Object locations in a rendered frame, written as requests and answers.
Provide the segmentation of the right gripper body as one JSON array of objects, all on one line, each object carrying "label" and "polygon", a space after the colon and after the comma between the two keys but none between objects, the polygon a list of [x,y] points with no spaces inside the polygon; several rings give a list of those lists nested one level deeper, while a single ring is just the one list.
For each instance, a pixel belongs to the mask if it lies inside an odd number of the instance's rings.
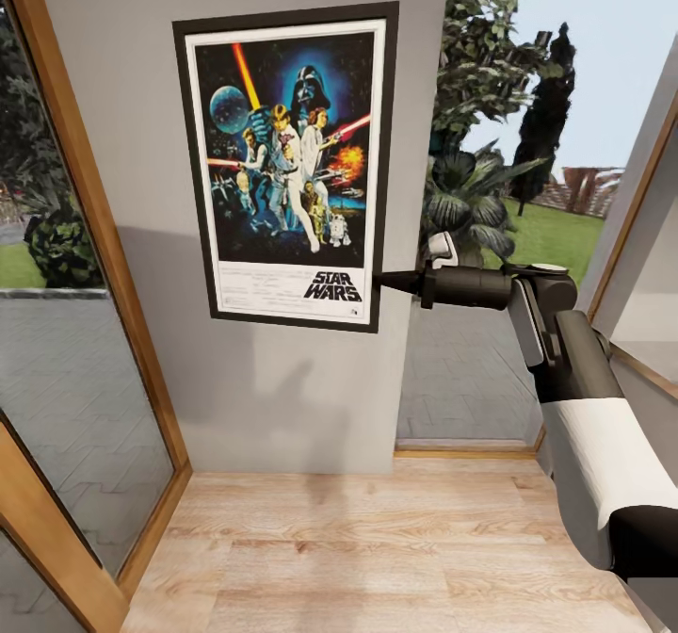
[{"label": "right gripper body", "polygon": [[454,304],[475,307],[480,298],[480,268],[457,265],[432,268],[432,259],[426,261],[421,308],[432,310],[432,304]]}]

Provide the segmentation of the poster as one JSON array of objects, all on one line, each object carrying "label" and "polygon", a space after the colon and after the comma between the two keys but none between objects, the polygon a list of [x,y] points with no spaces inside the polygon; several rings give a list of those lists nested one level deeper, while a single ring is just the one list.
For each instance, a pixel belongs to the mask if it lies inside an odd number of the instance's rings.
[{"label": "poster", "polygon": [[211,318],[379,334],[398,23],[171,22]]}]

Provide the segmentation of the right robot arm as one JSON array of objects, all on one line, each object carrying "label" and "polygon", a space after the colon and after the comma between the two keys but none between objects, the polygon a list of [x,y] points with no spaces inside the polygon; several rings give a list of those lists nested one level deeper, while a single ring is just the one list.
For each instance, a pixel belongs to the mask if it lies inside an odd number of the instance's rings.
[{"label": "right robot arm", "polygon": [[450,234],[428,239],[421,270],[372,281],[432,304],[504,311],[535,378],[564,527],[578,552],[615,573],[678,633],[678,489],[645,438],[584,312],[569,270],[547,264],[458,265]]}]

